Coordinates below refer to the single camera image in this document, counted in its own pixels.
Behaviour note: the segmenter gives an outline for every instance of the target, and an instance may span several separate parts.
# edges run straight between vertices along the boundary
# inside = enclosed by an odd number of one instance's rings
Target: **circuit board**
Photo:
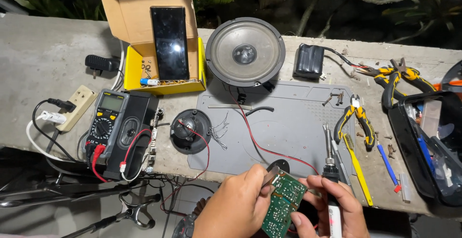
[[[270,238],[283,238],[292,221],[290,214],[300,206],[306,187],[282,170],[271,179],[271,184],[276,189],[271,194],[262,229]]]

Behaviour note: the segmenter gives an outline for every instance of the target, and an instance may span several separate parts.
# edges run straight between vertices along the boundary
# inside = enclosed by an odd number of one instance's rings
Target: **hand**
[[[259,164],[228,176],[194,222],[193,238],[249,238],[262,227],[273,186],[262,189],[267,171]]]
[[[363,215],[363,207],[353,196],[350,187],[344,183],[335,183],[322,176],[308,176],[298,180],[308,189],[314,189],[322,194],[319,197],[311,192],[306,192],[303,200],[308,201],[318,210],[319,236],[316,235],[313,224],[300,212],[291,214],[292,222],[297,228],[300,238],[328,238],[330,236],[329,212],[327,209],[327,192],[337,198],[342,215],[342,236],[344,238],[370,238]]]

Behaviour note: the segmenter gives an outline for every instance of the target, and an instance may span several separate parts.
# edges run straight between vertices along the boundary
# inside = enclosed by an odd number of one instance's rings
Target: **power adapter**
[[[117,58],[105,58],[96,55],[88,55],[85,58],[85,66],[93,70],[93,79],[96,78],[96,75],[100,76],[102,71],[117,71],[119,65],[120,60]]]
[[[293,64],[293,77],[302,77],[306,79],[326,79],[322,73],[322,61],[324,59],[324,47],[300,44],[295,53],[295,62]]]

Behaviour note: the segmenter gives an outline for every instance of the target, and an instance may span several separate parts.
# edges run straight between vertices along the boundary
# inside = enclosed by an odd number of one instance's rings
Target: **electrical outlet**
[[[81,85],[71,98],[69,98],[69,101],[76,105],[76,108],[71,113],[66,112],[64,109],[61,109],[58,112],[66,117],[66,122],[61,125],[56,125],[56,129],[62,132],[70,131],[82,115],[84,115],[85,111],[97,96],[97,93],[91,91],[88,87]]]

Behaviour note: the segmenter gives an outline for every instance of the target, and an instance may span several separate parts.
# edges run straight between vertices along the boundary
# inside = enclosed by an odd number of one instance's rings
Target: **smartphone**
[[[151,6],[159,81],[189,80],[186,10]]]

